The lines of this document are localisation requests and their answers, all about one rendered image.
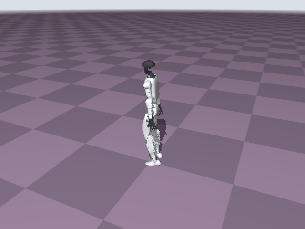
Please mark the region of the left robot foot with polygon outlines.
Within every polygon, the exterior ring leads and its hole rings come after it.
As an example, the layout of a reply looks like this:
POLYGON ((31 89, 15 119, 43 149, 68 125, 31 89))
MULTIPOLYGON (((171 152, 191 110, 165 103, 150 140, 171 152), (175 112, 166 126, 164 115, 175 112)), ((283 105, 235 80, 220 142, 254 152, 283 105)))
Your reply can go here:
POLYGON ((156 160, 156 162, 153 162, 152 160, 151 161, 148 161, 148 162, 145 162, 146 165, 149 165, 149 166, 154 166, 154 165, 160 165, 161 162, 160 160, 156 160))

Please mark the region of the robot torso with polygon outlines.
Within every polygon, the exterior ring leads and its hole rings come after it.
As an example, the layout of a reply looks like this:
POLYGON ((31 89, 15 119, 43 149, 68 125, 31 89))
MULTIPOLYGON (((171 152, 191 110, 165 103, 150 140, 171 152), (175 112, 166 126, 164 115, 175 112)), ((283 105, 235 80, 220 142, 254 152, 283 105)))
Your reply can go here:
MULTIPOLYGON (((155 75, 155 74, 154 74, 155 75)), ((154 112, 154 115, 156 116, 159 112, 159 106, 157 105, 157 100, 159 98, 159 84, 158 84, 158 77, 156 75, 155 78, 150 78, 150 76, 147 76, 144 80, 145 81, 151 81, 152 87, 151 87, 151 92, 152 92, 152 111, 154 112)), ((147 99, 147 97, 146 97, 147 99)))

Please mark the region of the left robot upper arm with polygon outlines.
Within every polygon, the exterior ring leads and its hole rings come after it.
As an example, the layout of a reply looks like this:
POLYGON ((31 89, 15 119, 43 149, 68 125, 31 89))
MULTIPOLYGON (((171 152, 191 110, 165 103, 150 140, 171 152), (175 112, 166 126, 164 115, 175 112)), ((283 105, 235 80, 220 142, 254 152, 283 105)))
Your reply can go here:
POLYGON ((147 96, 146 100, 150 100, 151 103, 152 103, 153 99, 152 99, 152 92, 151 92, 151 87, 152 87, 151 81, 150 80, 145 81, 145 83, 143 84, 143 87, 145 89, 145 93, 146 93, 146 96, 147 96))

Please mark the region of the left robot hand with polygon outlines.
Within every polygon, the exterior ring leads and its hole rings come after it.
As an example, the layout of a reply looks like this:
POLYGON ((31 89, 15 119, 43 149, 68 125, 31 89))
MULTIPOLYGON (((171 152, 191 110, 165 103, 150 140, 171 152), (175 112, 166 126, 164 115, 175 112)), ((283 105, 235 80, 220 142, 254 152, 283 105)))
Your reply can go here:
POLYGON ((147 127, 150 126, 150 129, 152 129, 152 130, 157 129, 156 126, 155 126, 155 122, 153 120, 154 120, 153 117, 152 117, 152 119, 149 119, 149 123, 147 125, 147 127))

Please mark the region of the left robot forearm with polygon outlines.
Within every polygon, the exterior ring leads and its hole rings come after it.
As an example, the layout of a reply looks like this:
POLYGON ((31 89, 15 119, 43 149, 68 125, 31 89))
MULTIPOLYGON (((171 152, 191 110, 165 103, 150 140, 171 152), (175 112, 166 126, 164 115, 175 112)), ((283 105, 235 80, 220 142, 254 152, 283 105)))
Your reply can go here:
POLYGON ((146 100, 145 103, 147 105, 149 119, 153 119, 153 117, 152 117, 153 116, 153 105, 150 100, 146 100))

